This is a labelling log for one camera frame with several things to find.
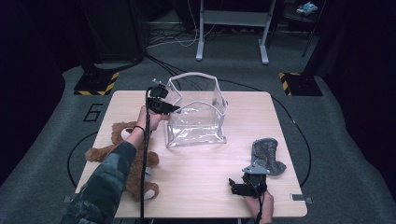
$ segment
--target teddy bear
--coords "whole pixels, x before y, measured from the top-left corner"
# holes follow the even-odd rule
[[[117,122],[112,126],[111,142],[110,146],[96,148],[92,147],[85,153],[85,159],[87,161],[102,161],[105,157],[114,150],[122,141],[124,141],[128,135],[134,129],[136,121],[131,122]],[[141,184],[141,174],[143,167],[143,155],[144,155],[144,144],[140,144],[140,147],[136,151],[136,156],[131,166],[131,171],[128,174],[128,179],[126,180],[125,189],[130,192],[132,197],[137,201],[140,200],[140,184]],[[147,166],[152,167],[158,165],[160,159],[157,153],[153,151],[148,151],[147,154]],[[145,179],[144,182],[144,199],[154,199],[159,194],[159,186],[156,183],[152,183]]]

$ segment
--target clear plastic bag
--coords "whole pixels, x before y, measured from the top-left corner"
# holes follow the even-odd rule
[[[165,101],[180,106],[166,122],[167,147],[227,142],[223,130],[227,102],[215,77],[185,73],[169,78],[166,88]]]

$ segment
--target dark green sleeve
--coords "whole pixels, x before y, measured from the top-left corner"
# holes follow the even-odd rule
[[[135,147],[127,142],[108,154],[70,203],[61,223],[112,223],[135,155]]]

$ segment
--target striped warning tape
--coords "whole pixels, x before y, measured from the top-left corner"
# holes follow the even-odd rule
[[[289,84],[288,84],[288,81],[286,80],[286,75],[299,76],[300,74],[299,73],[279,73],[280,81],[282,82],[283,91],[286,93],[286,95],[291,95]]]
[[[111,90],[114,88],[114,85],[116,83],[117,77],[119,77],[120,73],[116,73],[113,75],[113,77],[110,79],[107,87],[103,91],[75,91],[75,95],[109,95],[111,93]]]

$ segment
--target table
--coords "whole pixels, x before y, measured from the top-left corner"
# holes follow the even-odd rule
[[[288,167],[282,175],[267,176],[268,189],[275,197],[274,217],[305,216],[305,202],[290,198],[291,193],[302,192],[270,94],[224,91],[223,96],[228,101],[224,120],[227,144],[166,148],[164,122],[152,133],[148,150],[159,154],[160,164],[151,170],[150,181],[160,186],[160,194],[145,201],[145,217],[251,217],[243,198],[231,193],[228,178],[242,183],[242,169],[250,165],[252,144],[264,137],[278,141],[276,160]],[[135,120],[144,97],[144,91],[115,91],[93,146],[111,145],[112,124]],[[86,163],[76,193],[98,164]],[[140,217],[140,202],[124,192],[116,217]]]
[[[221,10],[205,10],[204,0],[200,5],[200,26],[199,26],[199,42],[195,59],[201,61],[204,55],[204,24],[222,24],[222,25],[245,25],[245,26],[262,26],[264,31],[262,39],[259,39],[260,54],[262,63],[268,64],[269,59],[265,48],[265,39],[268,35],[268,29],[274,12],[276,0],[271,0],[271,6],[268,12],[243,12],[243,11],[221,11]]]

